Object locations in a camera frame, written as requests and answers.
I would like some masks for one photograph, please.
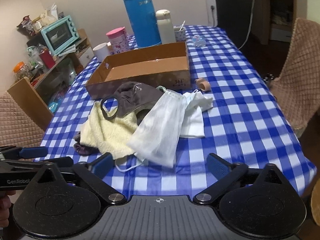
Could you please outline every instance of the yellow towel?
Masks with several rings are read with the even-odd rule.
[[[116,111],[113,109],[109,113],[106,108],[104,109],[109,115],[113,115]],[[116,160],[134,153],[126,143],[137,128],[137,117],[134,112],[108,121],[103,117],[100,102],[95,102],[88,120],[81,127],[80,144],[96,147],[102,154],[110,152]]]

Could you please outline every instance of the blue thermos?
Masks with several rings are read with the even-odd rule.
[[[161,44],[152,0],[123,0],[138,48]]]

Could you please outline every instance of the human hand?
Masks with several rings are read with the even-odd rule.
[[[9,208],[11,207],[11,200],[9,196],[16,193],[15,190],[7,191],[5,196],[0,198],[0,227],[5,228],[9,225]]]

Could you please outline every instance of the dark gray face mask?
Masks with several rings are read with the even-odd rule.
[[[162,95],[163,92],[144,83],[126,82],[118,87],[113,95],[103,98],[100,109],[106,120],[112,120],[116,116],[124,117],[132,111],[137,114],[145,109],[150,110]],[[113,116],[108,116],[102,107],[109,98],[118,101],[118,108]]]

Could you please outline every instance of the gray ribbed panel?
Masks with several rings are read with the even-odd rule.
[[[133,196],[109,207],[86,232],[69,240],[247,240],[226,228],[210,207],[187,196]],[[33,240],[24,236],[21,240]],[[296,236],[286,240],[299,240]]]

